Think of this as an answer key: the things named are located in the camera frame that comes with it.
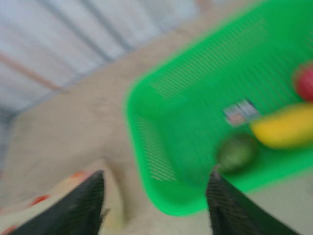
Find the label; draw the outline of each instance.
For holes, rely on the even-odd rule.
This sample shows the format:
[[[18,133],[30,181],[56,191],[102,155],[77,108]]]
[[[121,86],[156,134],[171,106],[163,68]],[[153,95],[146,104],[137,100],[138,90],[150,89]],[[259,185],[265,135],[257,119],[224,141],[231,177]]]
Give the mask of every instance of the label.
[[[223,111],[227,122],[232,126],[243,125],[260,115],[253,103],[247,99],[241,100]]]

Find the beige table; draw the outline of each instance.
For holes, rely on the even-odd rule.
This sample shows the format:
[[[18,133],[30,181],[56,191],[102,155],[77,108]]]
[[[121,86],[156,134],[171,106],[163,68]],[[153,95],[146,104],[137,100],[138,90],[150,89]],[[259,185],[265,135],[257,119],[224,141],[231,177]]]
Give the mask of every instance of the beige table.
[[[138,179],[121,104],[129,85],[140,74],[247,1],[210,8],[194,21],[20,115],[7,154],[0,206],[40,195],[94,160],[105,158],[125,200],[125,234],[209,234],[206,212],[170,217],[149,202]],[[312,234],[310,177],[313,180],[307,175],[272,186],[252,194],[252,198],[303,234]]]

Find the plastic basket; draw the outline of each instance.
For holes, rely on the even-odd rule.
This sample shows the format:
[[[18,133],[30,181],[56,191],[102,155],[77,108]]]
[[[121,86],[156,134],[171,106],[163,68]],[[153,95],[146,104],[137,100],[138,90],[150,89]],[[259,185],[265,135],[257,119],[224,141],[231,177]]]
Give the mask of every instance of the plastic basket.
[[[260,114],[298,102],[292,74],[313,57],[313,1],[251,7],[146,74],[126,104],[144,187],[157,208],[187,215],[206,208],[215,151],[233,127],[223,110],[248,99]],[[313,147],[264,148],[258,162],[227,177],[247,192],[313,165]]]

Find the green plastic basket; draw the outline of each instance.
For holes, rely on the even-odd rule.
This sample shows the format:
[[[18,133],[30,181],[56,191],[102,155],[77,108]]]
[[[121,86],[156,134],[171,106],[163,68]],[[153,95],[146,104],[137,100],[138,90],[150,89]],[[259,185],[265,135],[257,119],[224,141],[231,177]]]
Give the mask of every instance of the green plastic basket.
[[[313,1],[268,0],[202,37],[144,75],[126,104],[144,187],[166,214],[206,208],[205,187],[221,141],[233,131],[223,110],[248,99],[260,114],[300,101],[292,86],[313,57]],[[243,192],[313,165],[313,147],[274,151],[227,180]]]

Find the red fruit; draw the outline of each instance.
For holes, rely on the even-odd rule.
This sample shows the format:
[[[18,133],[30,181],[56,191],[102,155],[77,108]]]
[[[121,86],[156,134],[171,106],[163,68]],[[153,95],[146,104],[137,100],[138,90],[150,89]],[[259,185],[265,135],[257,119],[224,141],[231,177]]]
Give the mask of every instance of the red fruit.
[[[296,92],[306,101],[313,101],[313,64],[300,68],[295,80]]]

